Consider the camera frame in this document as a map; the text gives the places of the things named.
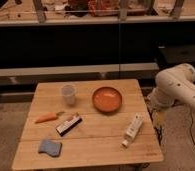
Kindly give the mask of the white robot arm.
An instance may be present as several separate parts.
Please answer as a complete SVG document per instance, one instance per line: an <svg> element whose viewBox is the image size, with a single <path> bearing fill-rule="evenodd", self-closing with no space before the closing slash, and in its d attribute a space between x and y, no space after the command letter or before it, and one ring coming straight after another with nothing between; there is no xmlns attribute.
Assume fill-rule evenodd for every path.
<svg viewBox="0 0 195 171"><path fill-rule="evenodd" d="M148 95L151 108L160 111L179 100L195 111L194 82L195 68L188 63L160 71L155 77L156 87Z"/></svg>

